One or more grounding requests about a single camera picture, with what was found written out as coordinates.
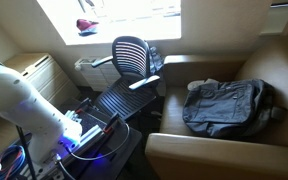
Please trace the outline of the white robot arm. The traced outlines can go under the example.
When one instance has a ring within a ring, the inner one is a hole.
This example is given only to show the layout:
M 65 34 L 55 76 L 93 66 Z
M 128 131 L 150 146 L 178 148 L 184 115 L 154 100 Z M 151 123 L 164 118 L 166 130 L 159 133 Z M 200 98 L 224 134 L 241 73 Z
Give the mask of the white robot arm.
M 19 72 L 0 65 L 0 117 L 32 133 L 31 159 L 43 164 L 54 151 L 81 142 L 82 126 L 49 103 Z

